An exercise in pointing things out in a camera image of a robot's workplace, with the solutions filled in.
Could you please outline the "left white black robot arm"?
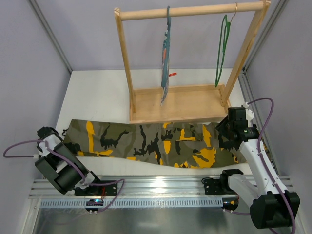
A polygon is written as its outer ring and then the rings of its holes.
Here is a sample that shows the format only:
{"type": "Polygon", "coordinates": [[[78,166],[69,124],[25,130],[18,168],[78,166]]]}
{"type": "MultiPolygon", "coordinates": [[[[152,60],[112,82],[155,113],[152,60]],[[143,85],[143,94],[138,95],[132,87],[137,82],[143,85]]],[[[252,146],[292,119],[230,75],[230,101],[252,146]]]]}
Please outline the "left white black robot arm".
{"type": "Polygon", "coordinates": [[[58,132],[52,127],[37,131],[40,157],[36,168],[61,194],[74,191],[75,196],[100,196],[103,187],[92,186],[100,179],[89,171],[65,146],[58,132]]]}

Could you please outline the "camouflage yellow green trousers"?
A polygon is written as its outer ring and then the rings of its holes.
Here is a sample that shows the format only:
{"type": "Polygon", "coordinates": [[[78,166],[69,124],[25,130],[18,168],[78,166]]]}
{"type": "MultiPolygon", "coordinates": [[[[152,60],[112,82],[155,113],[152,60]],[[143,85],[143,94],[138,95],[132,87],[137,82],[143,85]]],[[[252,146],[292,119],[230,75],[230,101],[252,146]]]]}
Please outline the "camouflage yellow green trousers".
{"type": "Polygon", "coordinates": [[[77,143],[76,156],[124,158],[176,168],[221,168],[246,159],[219,146],[216,122],[209,124],[112,123],[73,119],[64,143],[77,143]]]}

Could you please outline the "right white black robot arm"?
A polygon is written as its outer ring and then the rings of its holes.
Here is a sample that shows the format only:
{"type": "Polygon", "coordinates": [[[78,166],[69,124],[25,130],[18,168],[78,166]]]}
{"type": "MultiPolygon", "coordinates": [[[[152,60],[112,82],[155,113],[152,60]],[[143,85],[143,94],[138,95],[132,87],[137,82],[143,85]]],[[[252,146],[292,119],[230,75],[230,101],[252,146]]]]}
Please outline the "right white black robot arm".
{"type": "Polygon", "coordinates": [[[290,192],[281,181],[269,159],[256,125],[248,126],[248,109],[230,107],[228,115],[216,126],[219,146],[239,150],[248,162],[255,184],[240,169],[222,171],[218,179],[202,179],[206,195],[236,195],[249,207],[257,229],[291,227],[300,205],[296,192],[290,192]]]}

